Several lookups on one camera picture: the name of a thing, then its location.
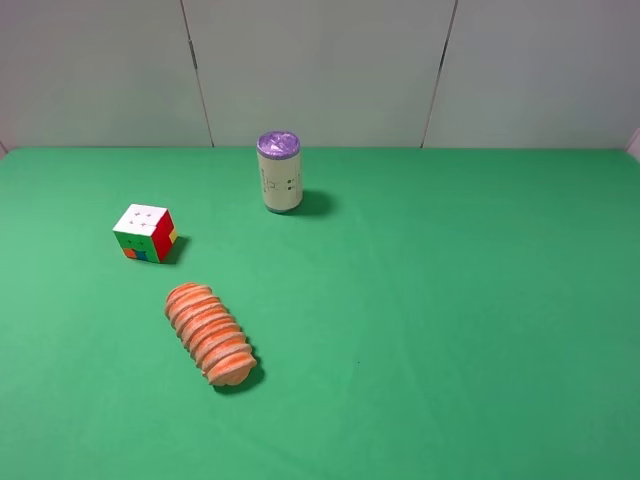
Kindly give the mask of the multicolour puzzle cube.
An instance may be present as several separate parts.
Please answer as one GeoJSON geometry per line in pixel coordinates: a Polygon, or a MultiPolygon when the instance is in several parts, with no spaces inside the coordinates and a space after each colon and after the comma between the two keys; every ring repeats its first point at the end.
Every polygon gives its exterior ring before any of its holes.
{"type": "Polygon", "coordinates": [[[131,204],[112,231],[127,258],[152,263],[163,263],[177,239],[167,208],[141,204],[131,204]]]}

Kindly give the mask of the orange sliced bread loaf toy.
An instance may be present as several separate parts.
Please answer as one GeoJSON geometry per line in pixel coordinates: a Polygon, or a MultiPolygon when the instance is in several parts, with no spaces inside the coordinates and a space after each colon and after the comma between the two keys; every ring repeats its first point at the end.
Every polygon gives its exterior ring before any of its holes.
{"type": "Polygon", "coordinates": [[[210,385],[238,386],[257,366],[245,332],[211,287],[196,282],[175,287],[164,313],[210,385]]]}

